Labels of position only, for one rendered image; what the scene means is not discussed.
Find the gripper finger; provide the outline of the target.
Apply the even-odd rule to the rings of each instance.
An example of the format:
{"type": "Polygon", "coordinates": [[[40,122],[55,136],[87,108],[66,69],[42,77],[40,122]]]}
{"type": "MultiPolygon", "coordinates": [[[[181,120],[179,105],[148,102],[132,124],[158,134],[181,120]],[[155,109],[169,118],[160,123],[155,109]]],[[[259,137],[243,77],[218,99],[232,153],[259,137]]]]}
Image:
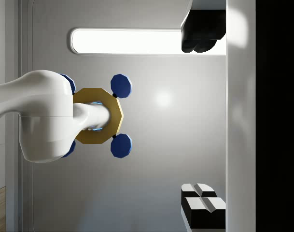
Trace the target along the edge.
{"type": "Polygon", "coordinates": [[[185,53],[211,50],[226,34],[226,0],[190,0],[181,24],[185,53]]]}
{"type": "Polygon", "coordinates": [[[206,184],[181,186],[181,215],[187,232],[226,232],[226,204],[206,184]]]}

